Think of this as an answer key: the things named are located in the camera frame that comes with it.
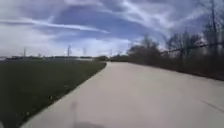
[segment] grass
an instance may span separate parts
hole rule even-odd
[[[84,61],[0,62],[0,120],[6,128],[19,127],[105,65]]]

